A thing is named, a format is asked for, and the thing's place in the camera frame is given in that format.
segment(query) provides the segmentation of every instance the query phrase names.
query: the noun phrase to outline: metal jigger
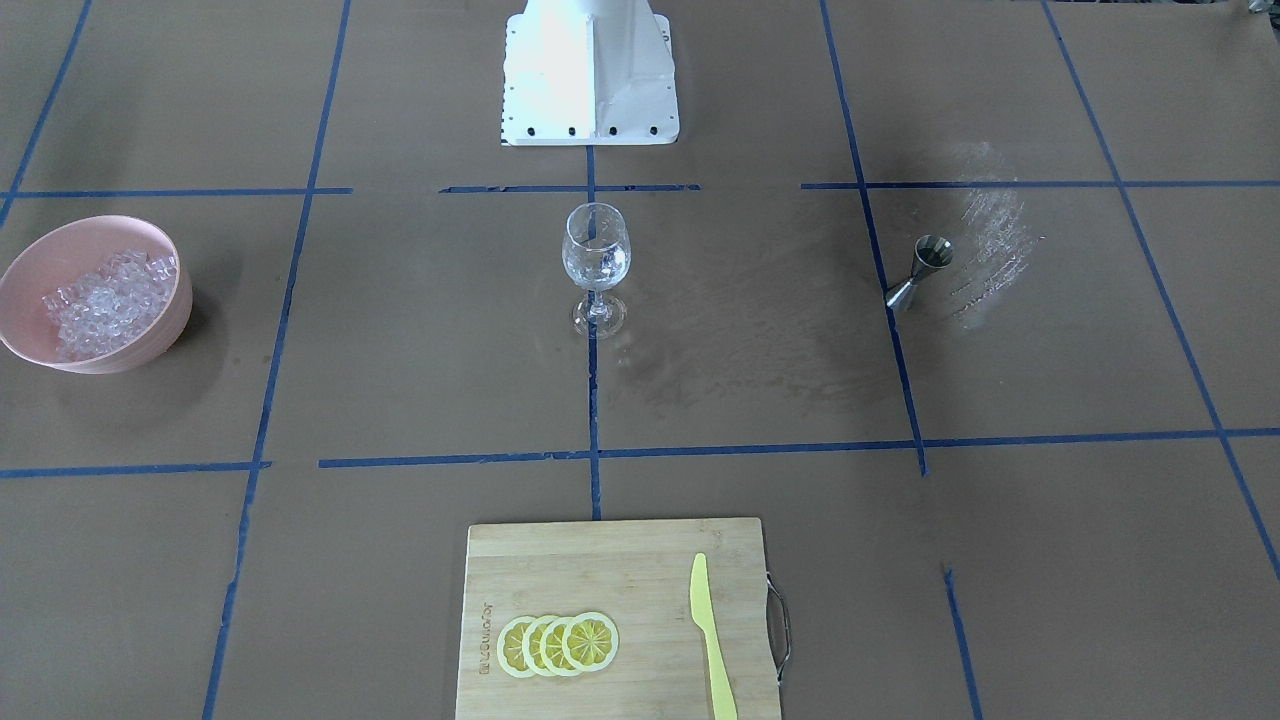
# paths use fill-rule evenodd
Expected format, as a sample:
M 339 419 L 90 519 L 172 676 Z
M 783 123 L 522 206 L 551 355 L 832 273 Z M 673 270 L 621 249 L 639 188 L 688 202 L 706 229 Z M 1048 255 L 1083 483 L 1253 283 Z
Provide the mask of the metal jigger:
M 884 306 L 892 310 L 906 310 L 915 296 L 915 286 L 920 281 L 951 264 L 955 255 L 951 241 L 937 234 L 927 234 L 915 241 L 915 258 L 911 259 L 911 277 L 893 286 L 884 293 Z

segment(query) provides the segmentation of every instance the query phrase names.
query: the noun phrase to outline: bowl of ice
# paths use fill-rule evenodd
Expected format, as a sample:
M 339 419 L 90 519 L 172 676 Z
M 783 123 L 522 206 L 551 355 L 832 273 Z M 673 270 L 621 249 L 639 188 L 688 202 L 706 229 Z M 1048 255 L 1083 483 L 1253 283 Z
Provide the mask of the bowl of ice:
M 38 365 L 119 373 L 154 360 L 191 318 L 191 277 L 146 220 L 100 215 L 41 237 L 0 278 L 0 341 Z

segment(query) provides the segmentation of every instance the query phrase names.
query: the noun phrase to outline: plastic knife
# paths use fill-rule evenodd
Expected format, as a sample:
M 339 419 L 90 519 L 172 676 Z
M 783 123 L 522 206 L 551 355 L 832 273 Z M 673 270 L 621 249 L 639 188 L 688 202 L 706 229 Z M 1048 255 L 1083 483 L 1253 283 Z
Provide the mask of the plastic knife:
M 712 683 L 712 712 L 716 720 L 737 720 L 733 689 L 728 684 L 728 671 L 724 670 L 724 657 L 721 656 L 719 651 L 719 635 L 716 634 L 712 587 L 707 578 L 707 556 L 701 552 L 694 556 L 694 569 L 689 575 L 689 609 L 694 623 L 703 630 L 703 638 L 707 641 L 707 674 Z

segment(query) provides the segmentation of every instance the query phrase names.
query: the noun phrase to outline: metal object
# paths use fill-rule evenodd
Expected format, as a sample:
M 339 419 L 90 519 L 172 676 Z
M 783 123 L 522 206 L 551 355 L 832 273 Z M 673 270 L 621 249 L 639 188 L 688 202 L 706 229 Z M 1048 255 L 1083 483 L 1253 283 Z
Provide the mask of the metal object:
M 764 573 L 764 583 L 769 587 L 769 594 L 778 598 L 778 607 L 782 609 L 782 639 L 786 643 L 786 652 L 782 655 L 782 660 L 774 659 L 774 664 L 778 667 L 778 687 L 782 687 L 782 674 L 787 670 L 787 664 L 791 662 L 791 612 L 787 611 L 787 598 L 782 597 L 782 591 L 778 585 L 773 584 L 773 575 L 768 571 Z M 769 647 L 773 647 L 773 626 L 768 625 L 769 632 Z
M 915 256 L 911 258 L 911 277 L 893 286 L 884 293 L 884 306 L 892 310 L 906 310 L 915 296 L 915 286 L 920 281 L 951 264 L 955 250 L 951 241 L 937 234 L 927 234 L 915 241 Z
M 506 145 L 680 136 L 671 23 L 648 0 L 529 0 L 507 20 L 503 73 Z
M 733 688 L 728 684 L 728 670 L 724 669 L 719 635 L 716 633 L 712 585 L 707 577 L 707 555 L 701 552 L 694 556 L 694 568 L 689 573 L 689 610 L 707 641 L 707 674 L 710 676 L 712 684 L 712 712 L 716 715 L 716 720 L 737 720 Z

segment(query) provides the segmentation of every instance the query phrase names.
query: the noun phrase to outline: cutting board handle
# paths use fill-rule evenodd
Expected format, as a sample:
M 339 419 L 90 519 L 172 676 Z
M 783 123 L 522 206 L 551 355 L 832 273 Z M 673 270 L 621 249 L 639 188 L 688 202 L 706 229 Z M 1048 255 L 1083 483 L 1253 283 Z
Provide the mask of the cutting board handle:
M 765 612 L 765 628 L 769 633 L 769 651 L 773 653 L 773 665 L 778 669 L 778 687 L 782 687 L 782 674 L 787 670 L 787 664 L 791 662 L 791 612 L 787 611 L 787 598 L 782 597 L 782 591 L 773 582 L 773 575 L 765 570 L 764 582 L 769 587 L 769 596 L 778 598 L 778 607 L 782 610 L 782 639 L 783 639 L 783 652 L 782 657 L 778 659 L 778 653 L 774 650 L 777 642 L 773 639 L 773 618 Z

